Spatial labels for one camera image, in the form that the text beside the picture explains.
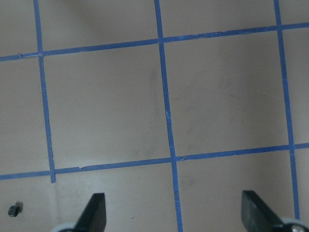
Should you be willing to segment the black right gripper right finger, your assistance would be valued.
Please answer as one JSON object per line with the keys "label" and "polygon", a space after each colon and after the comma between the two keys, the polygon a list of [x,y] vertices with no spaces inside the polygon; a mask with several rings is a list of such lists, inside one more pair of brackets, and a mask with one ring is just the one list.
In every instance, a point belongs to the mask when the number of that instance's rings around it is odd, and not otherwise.
{"label": "black right gripper right finger", "polygon": [[242,191],[241,221],[247,232],[289,231],[289,226],[253,190]]}

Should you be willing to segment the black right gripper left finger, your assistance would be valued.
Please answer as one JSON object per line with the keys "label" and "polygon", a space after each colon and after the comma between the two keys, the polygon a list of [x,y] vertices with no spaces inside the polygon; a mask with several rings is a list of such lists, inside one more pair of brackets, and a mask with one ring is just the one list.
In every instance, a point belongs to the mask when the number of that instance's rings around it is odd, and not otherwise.
{"label": "black right gripper left finger", "polygon": [[74,232],[103,232],[107,224],[104,193],[94,193],[75,224]]}

